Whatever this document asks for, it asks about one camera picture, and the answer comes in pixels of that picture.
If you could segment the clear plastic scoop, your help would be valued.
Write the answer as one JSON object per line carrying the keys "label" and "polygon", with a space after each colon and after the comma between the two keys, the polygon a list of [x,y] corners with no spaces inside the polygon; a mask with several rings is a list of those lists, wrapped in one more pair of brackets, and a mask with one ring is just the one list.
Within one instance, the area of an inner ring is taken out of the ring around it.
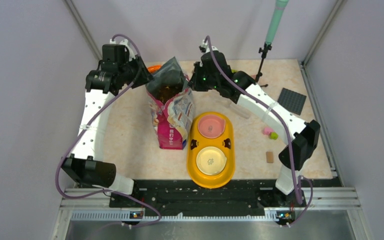
{"label": "clear plastic scoop", "polygon": [[244,107],[240,106],[240,105],[237,105],[235,104],[234,102],[229,102],[229,106],[230,110],[237,114],[238,116],[244,118],[244,119],[249,119],[251,117],[251,113],[249,110],[245,109]]}

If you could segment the pink pet food bag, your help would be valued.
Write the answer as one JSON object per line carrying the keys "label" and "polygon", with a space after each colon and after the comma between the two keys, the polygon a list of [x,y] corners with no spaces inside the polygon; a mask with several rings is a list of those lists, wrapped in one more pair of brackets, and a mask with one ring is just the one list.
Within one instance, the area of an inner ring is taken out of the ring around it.
{"label": "pink pet food bag", "polygon": [[[188,86],[189,76],[178,60],[172,57],[152,74],[153,81],[145,85],[149,97],[151,119],[158,145],[165,150],[182,150],[187,145],[195,117],[195,101]],[[165,104],[155,99],[163,86],[181,85],[182,92]]]}

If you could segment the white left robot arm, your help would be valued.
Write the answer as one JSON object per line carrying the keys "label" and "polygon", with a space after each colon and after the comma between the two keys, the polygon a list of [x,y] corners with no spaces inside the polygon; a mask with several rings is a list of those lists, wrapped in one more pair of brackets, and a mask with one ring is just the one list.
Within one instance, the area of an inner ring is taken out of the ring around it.
{"label": "white left robot arm", "polygon": [[80,185],[119,192],[129,207],[140,202],[134,180],[104,161],[104,138],[112,104],[128,90],[153,79],[137,46],[126,36],[102,46],[102,59],[85,77],[85,103],[79,132],[59,169]]}

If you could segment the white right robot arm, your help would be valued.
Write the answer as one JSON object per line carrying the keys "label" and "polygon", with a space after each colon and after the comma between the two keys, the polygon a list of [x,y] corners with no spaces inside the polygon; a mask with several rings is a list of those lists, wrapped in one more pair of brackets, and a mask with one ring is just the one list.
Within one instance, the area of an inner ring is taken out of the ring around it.
{"label": "white right robot arm", "polygon": [[306,121],[289,112],[265,93],[244,71],[233,72],[223,53],[206,50],[194,63],[188,84],[193,91],[215,90],[225,99],[245,108],[272,128],[285,143],[278,155],[282,163],[275,182],[273,200],[287,206],[301,199],[301,171],[318,146],[321,126],[316,120]]}

